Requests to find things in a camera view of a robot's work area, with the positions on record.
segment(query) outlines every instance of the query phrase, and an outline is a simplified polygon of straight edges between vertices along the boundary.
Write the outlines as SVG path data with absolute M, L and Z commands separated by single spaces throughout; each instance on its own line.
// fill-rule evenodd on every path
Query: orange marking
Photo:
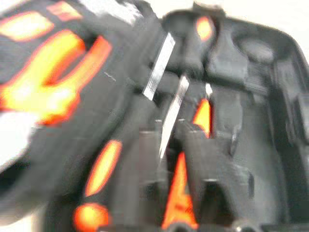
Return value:
M 87 203 L 75 210 L 73 220 L 78 231 L 95 232 L 100 226 L 108 225 L 111 219 L 104 206 Z
M 207 100 L 202 100 L 193 123 L 199 125 L 207 137 L 210 135 L 210 116 L 210 104 Z M 193 229 L 198 228 L 193 212 L 192 199 L 190 195 L 185 194 L 186 185 L 187 170 L 185 166 L 185 154 L 181 152 L 177 160 L 175 175 L 169 192 L 168 203 L 162 223 L 163 229 L 167 229 L 175 222 L 186 223 Z
M 58 18 L 63 22 L 83 18 L 73 7 L 71 7 L 65 1 L 59 1 L 54 5 L 48 6 L 47 10 L 50 13 L 58 16 Z
M 17 42 L 27 42 L 43 36 L 54 24 L 35 11 L 14 15 L 0 22 L 0 34 Z
M 114 171 L 120 156 L 121 148 L 121 142 L 111 140 L 101 151 L 91 170 L 90 178 L 86 185 L 86 197 L 98 193 L 105 186 Z
M 183 222 L 197 229 L 190 195 L 184 193 L 187 183 L 187 170 L 185 167 L 184 152 L 180 153 L 175 175 L 169 192 L 169 199 L 165 211 L 163 229 L 167 229 L 175 222 Z
M 207 17 L 201 17 L 197 20 L 197 33 L 203 41 L 211 36 L 212 30 Z
M 199 125 L 205 132 L 206 137 L 209 137 L 211 131 L 211 105 L 206 99 L 201 101 L 194 116 L 193 123 Z
M 99 36 L 68 75 L 59 83 L 48 85 L 59 74 L 58 66 L 67 66 L 85 51 L 82 39 L 71 31 L 57 33 L 37 49 L 12 81 L 0 86 L 0 108 L 35 113 L 44 124 L 69 119 L 80 101 L 79 92 L 100 70 L 111 49 Z

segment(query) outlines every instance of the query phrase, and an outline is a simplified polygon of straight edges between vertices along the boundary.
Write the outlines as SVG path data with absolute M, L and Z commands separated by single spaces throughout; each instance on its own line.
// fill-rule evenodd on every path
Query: orange stripe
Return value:
M 48 6 L 47 10 L 58 16 L 63 22 L 83 18 L 73 7 L 65 1 L 59 1 L 54 5 Z
M 207 40 L 211 36 L 212 30 L 207 17 L 201 17 L 197 20 L 197 33 L 202 41 Z
M 73 220 L 78 231 L 95 232 L 100 226 L 108 225 L 111 218 L 104 206 L 87 203 L 74 211 Z
M 211 108 L 207 100 L 203 99 L 195 114 L 193 123 L 199 125 L 206 136 L 210 134 L 210 116 Z M 191 226 L 193 229 L 198 228 L 197 221 L 193 212 L 191 196 L 185 194 L 187 185 L 187 170 L 185 166 L 185 154 L 179 154 L 175 175 L 171 184 L 168 203 L 165 211 L 162 228 L 166 229 L 175 222 L 183 222 Z
M 85 189 L 85 196 L 98 193 L 107 183 L 119 159 L 121 142 L 110 140 L 101 151 L 90 173 Z
M 24 12 L 0 22 L 0 34 L 17 42 L 27 42 L 43 36 L 54 24 L 35 11 Z

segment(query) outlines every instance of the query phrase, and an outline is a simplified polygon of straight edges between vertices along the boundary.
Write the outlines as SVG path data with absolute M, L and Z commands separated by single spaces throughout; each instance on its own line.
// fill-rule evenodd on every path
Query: screwdriver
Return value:
M 180 77 L 179 88 L 163 123 L 162 139 L 159 149 L 160 160 L 163 158 L 167 149 L 180 105 L 189 87 L 189 79 L 202 78 L 204 73 L 203 60 L 215 39 L 214 24 L 208 17 L 199 17 L 193 25 L 185 38 L 182 64 L 183 74 Z
M 205 16 L 198 17 L 186 36 L 182 76 L 187 75 L 190 78 L 202 79 L 204 73 L 203 61 L 207 52 L 211 49 L 214 39 L 215 28 L 211 19 Z M 205 92 L 209 98 L 212 92 L 209 84 L 205 85 Z M 207 136 L 210 133 L 210 111 L 208 100 L 202 99 L 193 120 L 193 123 L 199 125 Z M 169 192 L 162 223 L 163 229 L 167 229 L 171 224 L 177 222 L 186 223 L 193 229 L 198 227 L 191 197 L 185 193 L 186 185 L 185 153 L 181 152 L 176 163 L 175 174 Z
M 109 204 L 113 197 L 115 177 L 121 170 L 121 160 L 126 155 L 128 147 L 138 136 L 140 126 L 145 126 L 155 112 L 156 105 L 152 99 L 174 44 L 173 37 L 168 33 L 143 94 L 134 98 L 123 124 L 115 131 L 95 161 L 81 204 L 73 215 L 74 225 L 78 231 L 96 231 L 99 226 L 111 223 Z

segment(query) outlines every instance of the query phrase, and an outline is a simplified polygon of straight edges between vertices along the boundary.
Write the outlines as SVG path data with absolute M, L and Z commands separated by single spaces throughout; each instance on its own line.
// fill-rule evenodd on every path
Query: orange oval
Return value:
M 104 206 L 87 203 L 76 208 L 73 222 L 78 231 L 95 232 L 100 226 L 110 223 L 110 216 Z
M 212 29 L 207 17 L 201 17 L 197 20 L 197 33 L 201 40 L 207 40 L 211 35 Z
M 86 185 L 86 197 L 98 193 L 107 183 L 117 164 L 121 148 L 121 142 L 110 140 L 101 151 L 93 169 L 91 170 L 90 178 Z

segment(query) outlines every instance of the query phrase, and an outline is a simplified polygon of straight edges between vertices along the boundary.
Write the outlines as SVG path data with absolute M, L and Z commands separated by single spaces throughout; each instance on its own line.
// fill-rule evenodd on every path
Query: black plastic case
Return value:
M 266 232 L 309 231 L 300 224 L 309 223 L 309 73 L 302 51 L 281 31 L 195 5 L 163 18 L 177 43 L 171 72 L 179 72 L 182 32 L 194 14 L 212 16 L 217 28 L 204 79 L 213 88 L 212 135 L 229 141 L 229 155 L 250 193 L 256 222 Z M 42 229 L 73 231 L 77 199 L 78 193 L 51 201 Z M 151 226 L 110 231 L 159 231 Z

